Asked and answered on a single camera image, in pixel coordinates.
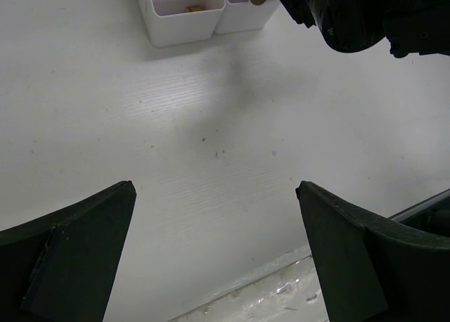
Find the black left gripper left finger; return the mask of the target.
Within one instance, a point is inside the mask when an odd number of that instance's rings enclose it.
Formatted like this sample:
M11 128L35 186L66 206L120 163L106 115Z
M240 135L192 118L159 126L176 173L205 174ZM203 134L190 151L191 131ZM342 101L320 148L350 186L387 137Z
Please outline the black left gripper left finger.
M136 189L121 181L1 232L2 321L102 321Z

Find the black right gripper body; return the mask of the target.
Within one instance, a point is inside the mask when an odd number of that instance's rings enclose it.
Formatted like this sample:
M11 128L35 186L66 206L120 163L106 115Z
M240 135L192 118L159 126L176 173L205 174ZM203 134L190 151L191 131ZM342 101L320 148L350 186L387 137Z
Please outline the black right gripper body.
M340 53L366 50L385 37L387 0L280 0L299 25L317 26L325 43Z

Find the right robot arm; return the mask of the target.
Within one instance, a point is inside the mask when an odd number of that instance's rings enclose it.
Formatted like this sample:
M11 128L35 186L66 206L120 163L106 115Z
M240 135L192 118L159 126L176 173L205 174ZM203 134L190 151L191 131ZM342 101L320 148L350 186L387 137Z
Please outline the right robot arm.
M404 58L449 54L449 0L280 0L298 24L313 25L340 53L357 53L382 39Z

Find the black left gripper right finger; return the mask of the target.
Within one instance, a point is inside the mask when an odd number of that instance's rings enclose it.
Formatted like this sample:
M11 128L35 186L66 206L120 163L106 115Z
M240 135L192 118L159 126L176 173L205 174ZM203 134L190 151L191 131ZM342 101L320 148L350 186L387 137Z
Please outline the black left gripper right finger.
M449 237L297 188L330 321L448 321Z

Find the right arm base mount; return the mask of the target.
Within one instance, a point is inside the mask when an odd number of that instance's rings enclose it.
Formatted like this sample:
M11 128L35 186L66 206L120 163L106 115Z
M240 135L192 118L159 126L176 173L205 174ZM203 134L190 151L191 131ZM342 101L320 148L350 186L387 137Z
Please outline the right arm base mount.
M449 194L447 189L389 217L424 232L449 237Z

